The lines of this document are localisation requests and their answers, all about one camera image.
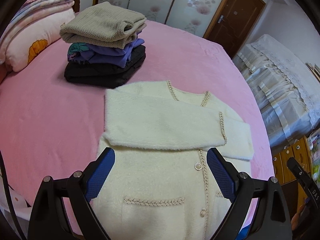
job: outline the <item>brown wooden door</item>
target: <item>brown wooden door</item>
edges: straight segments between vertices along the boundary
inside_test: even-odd
[[[233,58],[264,6],[262,0],[227,0],[207,39],[222,45]]]

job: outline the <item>folded beige sweater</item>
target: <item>folded beige sweater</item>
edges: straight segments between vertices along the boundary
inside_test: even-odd
[[[83,10],[62,25],[60,36],[67,43],[85,42],[123,49],[146,27],[146,19],[141,13],[103,2]]]

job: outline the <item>door handle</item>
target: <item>door handle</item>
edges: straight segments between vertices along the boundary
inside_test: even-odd
[[[218,23],[220,23],[223,19],[223,15],[220,16],[220,19],[218,20]]]

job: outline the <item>folded black garment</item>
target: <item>folded black garment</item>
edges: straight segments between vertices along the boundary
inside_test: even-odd
[[[68,82],[116,88],[124,85],[141,67],[146,58],[145,47],[140,45],[132,50],[131,61],[125,68],[113,64],[80,65],[69,62],[64,77]]]

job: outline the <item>neckline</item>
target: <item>neckline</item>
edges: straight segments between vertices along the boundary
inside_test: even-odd
[[[172,86],[170,80],[167,80],[167,85],[168,85],[168,88],[170,90],[170,93],[171,93],[173,99],[176,100],[176,101],[179,101],[179,99],[178,99],[177,95],[175,94],[174,90],[181,91],[183,93],[192,94],[192,95],[197,95],[197,96],[204,95],[204,99],[202,100],[201,105],[200,105],[200,106],[203,106],[203,107],[206,106],[206,104],[207,104],[207,102],[208,102],[208,100],[209,100],[209,98],[211,96],[210,91],[204,92],[202,94],[194,94],[194,93],[190,93],[190,92],[185,92],[185,91],[179,90],[179,89],[177,89],[177,88]]]

